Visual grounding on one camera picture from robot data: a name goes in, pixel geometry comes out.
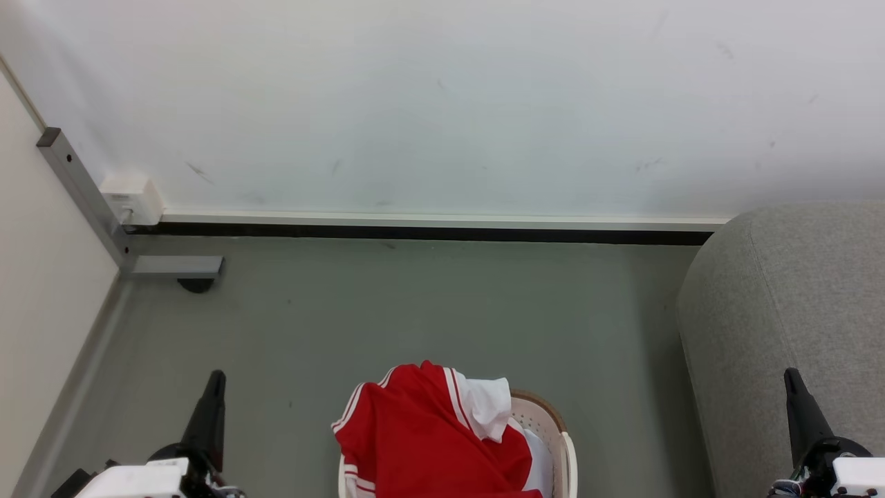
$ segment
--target white stripe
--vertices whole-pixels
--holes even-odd
[[[464,416],[461,415],[461,408],[458,405],[458,395],[455,393],[455,375],[448,367],[443,367],[442,371],[445,372],[445,384],[449,388],[449,399],[451,400],[451,408],[455,410],[455,416],[458,418],[458,421],[464,427],[470,429],[470,425],[467,425],[467,421],[464,419]]]
[[[365,489],[370,489],[372,491],[375,490],[375,483],[369,482],[365,479],[357,478],[357,485],[364,487]]]
[[[357,405],[359,404],[359,394],[362,392],[363,384],[360,384],[357,386],[357,389],[354,390],[353,396],[351,396],[353,402],[348,401],[348,404],[350,404],[350,406],[348,407],[347,413],[344,414],[344,417],[341,420],[332,425],[332,432],[337,434],[338,431],[344,428],[344,426],[347,424],[347,421],[350,420],[350,417],[353,415],[353,412],[357,410]]]
[[[379,385],[382,389],[383,389],[384,387],[387,387],[387,383],[390,382],[390,374],[393,373],[393,370],[396,370],[396,367],[394,367],[394,368],[388,370],[388,374],[387,374],[386,376],[384,376],[384,378],[381,380],[381,382],[378,383],[378,385]]]
[[[365,489],[362,489],[362,487],[371,487],[373,490],[375,489],[375,484],[367,480],[348,474],[345,476],[344,482],[346,483],[345,486],[347,487],[348,496],[350,498],[374,498],[375,496],[374,491],[366,491]]]

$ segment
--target white baseboard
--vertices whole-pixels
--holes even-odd
[[[287,211],[189,211],[167,208],[163,222],[332,225],[533,230],[716,231],[730,218],[623,216],[474,216],[458,214],[294,213]]]

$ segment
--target floor trim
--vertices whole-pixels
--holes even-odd
[[[629,216],[477,216],[465,214],[298,213],[187,211],[167,208],[163,222],[258,225],[322,225],[446,229],[648,230],[713,232],[730,218]]]
[[[131,233],[198,237],[379,238],[637,245],[702,245],[712,235],[709,231],[684,230],[465,229],[178,222],[161,222],[155,226],[135,227],[135,231]]]

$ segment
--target white plastic basket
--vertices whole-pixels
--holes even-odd
[[[511,415],[534,432],[553,456],[553,498],[578,498],[578,458],[562,417],[547,402],[526,391],[511,391]],[[338,463],[338,496],[355,498],[344,483],[344,457]]]

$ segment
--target gray metal bracket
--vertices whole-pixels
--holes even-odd
[[[133,237],[123,230],[61,128],[46,128],[37,141],[37,148],[124,275],[199,280],[208,284],[220,275],[223,256],[136,253]],[[191,290],[184,282],[182,285]]]

